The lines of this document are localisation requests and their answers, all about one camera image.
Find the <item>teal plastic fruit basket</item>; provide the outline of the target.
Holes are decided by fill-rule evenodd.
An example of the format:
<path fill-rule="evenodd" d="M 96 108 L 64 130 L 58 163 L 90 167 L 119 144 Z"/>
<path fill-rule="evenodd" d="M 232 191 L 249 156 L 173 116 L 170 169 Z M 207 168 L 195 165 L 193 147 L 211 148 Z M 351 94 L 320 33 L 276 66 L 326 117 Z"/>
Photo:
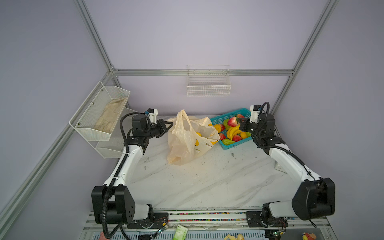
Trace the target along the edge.
<path fill-rule="evenodd" d="M 210 120 L 211 120 L 213 125 L 222 124 L 224 122 L 224 120 L 230 119 L 230 117 L 235 117 L 237 114 L 241 114 L 246 118 L 250 118 L 250 116 L 251 116 L 250 110 L 248 110 L 246 108 L 242 108 L 242 109 L 238 109 L 238 110 L 235 110 L 235 111 L 232 111 L 229 113 L 225 113 L 225 114 L 210 118 Z M 241 141 L 238 141 L 236 143 L 232 143 L 230 145 L 225 145 L 225 144 L 223 144 L 222 141 L 219 141 L 219 143 L 220 143 L 221 147 L 223 148 L 223 150 L 228 150 L 230 148 L 236 147 L 236 146 L 243 144 L 245 142 L 248 142 L 250 140 L 251 140 L 251 138 L 249 137 L 249 138 L 246 138 L 245 140 L 241 140 Z"/>

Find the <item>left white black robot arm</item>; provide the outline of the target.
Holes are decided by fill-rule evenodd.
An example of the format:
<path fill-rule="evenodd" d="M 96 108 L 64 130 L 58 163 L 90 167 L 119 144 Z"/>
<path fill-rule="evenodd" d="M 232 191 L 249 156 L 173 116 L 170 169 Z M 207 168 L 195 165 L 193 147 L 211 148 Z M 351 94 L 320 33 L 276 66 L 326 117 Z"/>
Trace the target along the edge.
<path fill-rule="evenodd" d="M 155 222 L 152 205 L 136 203 L 128 184 L 150 139 L 162 137 L 173 126 L 172 122 L 157 119 L 157 115 L 156 109 L 148 109 L 144 113 L 128 113 L 120 119 L 122 156 L 111 176 L 91 193 L 95 221 L 102 225 L 106 239 L 111 239 L 124 225 L 139 222 L 150 228 Z"/>

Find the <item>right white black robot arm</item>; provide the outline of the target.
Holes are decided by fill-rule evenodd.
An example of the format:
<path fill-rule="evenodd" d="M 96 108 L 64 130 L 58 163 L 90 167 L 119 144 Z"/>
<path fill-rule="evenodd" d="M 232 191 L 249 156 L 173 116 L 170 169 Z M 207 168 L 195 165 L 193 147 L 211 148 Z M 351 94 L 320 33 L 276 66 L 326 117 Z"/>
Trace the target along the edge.
<path fill-rule="evenodd" d="M 269 227 L 284 218 L 311 221 L 333 215 L 336 206 L 335 183 L 312 171 L 289 149 L 276 134 L 275 119 L 269 110 L 269 102 L 251 106 L 250 118 L 240 118 L 239 128 L 250 133 L 256 146 L 285 170 L 297 190 L 291 200 L 263 204 L 259 217 L 261 225 Z"/>

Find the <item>cream banana print plastic bag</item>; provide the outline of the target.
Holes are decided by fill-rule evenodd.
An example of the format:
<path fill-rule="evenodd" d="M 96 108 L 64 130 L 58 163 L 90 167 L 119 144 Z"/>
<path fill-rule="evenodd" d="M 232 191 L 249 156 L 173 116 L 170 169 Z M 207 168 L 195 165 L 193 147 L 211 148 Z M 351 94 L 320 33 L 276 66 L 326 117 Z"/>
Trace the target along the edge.
<path fill-rule="evenodd" d="M 220 141 L 220 136 L 208 118 L 188 116 L 185 110 L 168 120 L 174 125 L 168 131 L 170 165 L 184 165 L 206 154 Z"/>

